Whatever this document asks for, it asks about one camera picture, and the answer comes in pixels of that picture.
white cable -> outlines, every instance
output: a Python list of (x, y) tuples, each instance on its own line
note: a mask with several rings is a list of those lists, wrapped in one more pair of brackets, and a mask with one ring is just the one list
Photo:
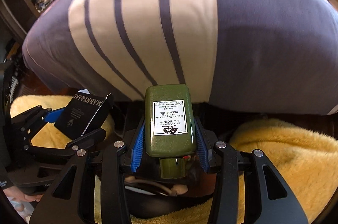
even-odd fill
[(18, 85), (19, 85), (19, 81), (16, 79), (15, 76), (12, 76), (12, 84), (11, 84), (11, 90), (10, 90), (10, 104), (12, 104), (13, 102), (14, 92)]
[(164, 185), (157, 183), (157, 182), (154, 182), (154, 181), (144, 180), (144, 179), (135, 179), (135, 180), (128, 181), (127, 183), (130, 183), (130, 184), (143, 183), (143, 184), (153, 185), (155, 187), (161, 188), (162, 190), (167, 192), (170, 196), (173, 195), (172, 190), (170, 190), (168, 187), (165, 187)]

blue gripper pad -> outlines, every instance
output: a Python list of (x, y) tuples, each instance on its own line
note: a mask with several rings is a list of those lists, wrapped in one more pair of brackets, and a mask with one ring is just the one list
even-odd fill
[(60, 108), (54, 111), (49, 112), (45, 117), (44, 120), (47, 123), (55, 123), (56, 120), (58, 120), (58, 118), (60, 117), (60, 115), (62, 114), (62, 112), (64, 111), (65, 108)]
[(131, 149), (131, 165), (130, 169), (133, 173), (136, 172), (137, 168), (141, 164), (142, 154), (143, 154), (143, 139), (144, 139), (144, 123), (141, 126), (139, 135), (136, 138), (134, 147)]
[(195, 119), (195, 133), (196, 133), (196, 141), (197, 141), (197, 154), (199, 158), (199, 163), (203, 168), (204, 172), (208, 172), (210, 169), (209, 160), (208, 160), (208, 151), (206, 144), (204, 143), (204, 139), (201, 133), (201, 130), (197, 124)]

yellow blanket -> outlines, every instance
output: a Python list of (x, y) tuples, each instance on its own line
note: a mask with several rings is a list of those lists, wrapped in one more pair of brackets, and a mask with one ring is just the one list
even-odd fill
[[(68, 96), (23, 96), (11, 108), (15, 116), (33, 106), (53, 109), (66, 106)], [(103, 126), (113, 130), (111, 117)], [(69, 141), (53, 125), (45, 126), (33, 139), (36, 146), (63, 148)], [(276, 119), (243, 124), (235, 132), (230, 144), (237, 150), (251, 152), (261, 149), (274, 163), (300, 201), (311, 223), (324, 209), (338, 187), (338, 142), (328, 136), (307, 131)], [(244, 220), (244, 179), (240, 180), (238, 223)], [(100, 219), (100, 183), (95, 185), (96, 222)], [(132, 218), (133, 224), (205, 224), (212, 200), (206, 203), (161, 216), (143, 220)]]

person's hand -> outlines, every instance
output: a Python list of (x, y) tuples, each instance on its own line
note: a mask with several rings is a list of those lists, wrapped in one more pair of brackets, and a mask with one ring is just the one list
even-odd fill
[(9, 188), (3, 190), (3, 192), (5, 193), (6, 196), (13, 197), (14, 200), (16, 200), (16, 201), (26, 201), (26, 202), (37, 201), (37, 202), (39, 202), (40, 199), (43, 196), (43, 195), (33, 195), (33, 196), (25, 195), (16, 186), (9, 187)]

white label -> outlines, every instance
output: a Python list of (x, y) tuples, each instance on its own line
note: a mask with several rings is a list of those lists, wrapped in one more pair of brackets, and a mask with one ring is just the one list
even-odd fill
[(155, 135), (188, 133), (183, 100), (153, 102)]

